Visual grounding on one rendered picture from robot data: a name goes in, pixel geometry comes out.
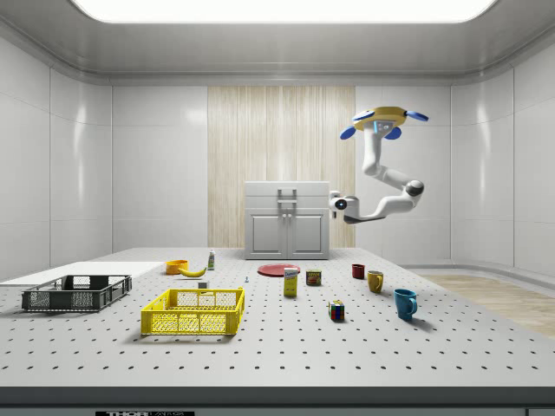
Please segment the dark grey basket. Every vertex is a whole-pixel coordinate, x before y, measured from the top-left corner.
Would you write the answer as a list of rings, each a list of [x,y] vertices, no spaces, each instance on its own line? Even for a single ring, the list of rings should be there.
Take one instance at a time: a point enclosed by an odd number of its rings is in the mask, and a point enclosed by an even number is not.
[[[22,308],[27,311],[99,311],[132,288],[130,275],[66,275],[26,289]]]

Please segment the blue mug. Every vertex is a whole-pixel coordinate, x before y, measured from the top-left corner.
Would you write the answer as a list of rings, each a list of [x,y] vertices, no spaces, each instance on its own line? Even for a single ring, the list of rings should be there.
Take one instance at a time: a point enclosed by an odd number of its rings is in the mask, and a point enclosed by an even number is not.
[[[394,299],[398,317],[410,321],[418,309],[416,293],[409,289],[396,289]]]

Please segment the drone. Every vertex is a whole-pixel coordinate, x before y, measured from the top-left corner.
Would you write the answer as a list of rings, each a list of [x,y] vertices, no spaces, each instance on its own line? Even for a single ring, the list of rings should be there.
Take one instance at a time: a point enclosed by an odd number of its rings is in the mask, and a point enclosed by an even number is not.
[[[400,125],[402,125],[407,117],[411,117],[420,121],[428,121],[428,117],[424,114],[417,113],[415,111],[405,110],[401,107],[377,107],[374,109],[366,110],[356,114],[352,120],[353,125],[346,127],[340,133],[340,139],[346,140],[352,137],[356,130],[363,130],[366,123],[370,122],[372,127],[377,132],[378,127],[376,123],[379,120],[385,120],[393,123],[393,127],[388,130],[388,134],[385,138],[388,140],[398,139],[402,135]]]

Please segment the white board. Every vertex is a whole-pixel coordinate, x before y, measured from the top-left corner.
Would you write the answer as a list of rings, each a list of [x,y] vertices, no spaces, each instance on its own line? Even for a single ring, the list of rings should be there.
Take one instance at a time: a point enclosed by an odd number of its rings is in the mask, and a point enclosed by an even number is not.
[[[1,282],[0,286],[36,286],[67,275],[139,276],[162,264],[162,262],[77,262]]]

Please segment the yellow basket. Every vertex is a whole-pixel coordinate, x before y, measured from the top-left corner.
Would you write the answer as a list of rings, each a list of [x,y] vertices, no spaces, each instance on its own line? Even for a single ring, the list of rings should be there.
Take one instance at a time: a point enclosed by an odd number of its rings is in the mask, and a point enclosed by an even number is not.
[[[154,335],[234,335],[245,290],[168,289],[141,312],[140,331]]]

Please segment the red plate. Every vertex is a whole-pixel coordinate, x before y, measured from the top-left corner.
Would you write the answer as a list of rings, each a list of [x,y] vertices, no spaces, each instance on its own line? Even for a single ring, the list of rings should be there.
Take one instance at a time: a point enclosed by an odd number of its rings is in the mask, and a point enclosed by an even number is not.
[[[285,269],[294,269],[297,273],[300,272],[300,267],[289,263],[270,263],[261,265],[258,268],[258,274],[261,276],[269,277],[283,277]]]

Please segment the white cabinet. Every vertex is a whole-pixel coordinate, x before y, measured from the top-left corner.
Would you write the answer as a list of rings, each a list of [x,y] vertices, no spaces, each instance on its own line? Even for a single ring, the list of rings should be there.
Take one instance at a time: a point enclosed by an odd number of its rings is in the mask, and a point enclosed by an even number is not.
[[[327,259],[327,181],[246,181],[245,258]]]

